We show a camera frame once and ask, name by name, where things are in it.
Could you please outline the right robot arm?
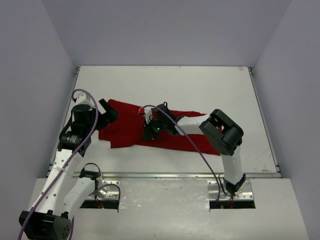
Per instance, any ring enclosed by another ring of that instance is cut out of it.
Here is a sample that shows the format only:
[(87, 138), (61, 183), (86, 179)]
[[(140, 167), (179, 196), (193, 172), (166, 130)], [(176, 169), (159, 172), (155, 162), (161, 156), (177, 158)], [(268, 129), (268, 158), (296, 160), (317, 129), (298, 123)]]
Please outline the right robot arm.
[(174, 116), (164, 102), (158, 106), (145, 105), (138, 109), (144, 117), (142, 139), (154, 141), (161, 132), (173, 136), (201, 135), (216, 150), (222, 159), (225, 191), (235, 196), (246, 180), (242, 169), (241, 144), (244, 131), (222, 110), (215, 109), (202, 116)]

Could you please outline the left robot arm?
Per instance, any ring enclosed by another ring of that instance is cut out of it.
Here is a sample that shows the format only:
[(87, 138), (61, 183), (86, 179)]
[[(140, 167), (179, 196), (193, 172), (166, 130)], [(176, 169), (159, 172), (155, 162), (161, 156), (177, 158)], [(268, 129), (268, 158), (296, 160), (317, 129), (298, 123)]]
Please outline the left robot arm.
[(91, 144), (94, 131), (99, 131), (118, 118), (118, 112), (105, 99), (95, 102), (86, 95), (75, 99), (70, 118), (58, 137), (55, 159), (37, 200), (30, 210), (23, 210), (19, 223), (29, 240), (66, 240), (73, 230), (75, 212), (98, 187), (100, 171), (82, 170), (73, 181), (77, 166)]

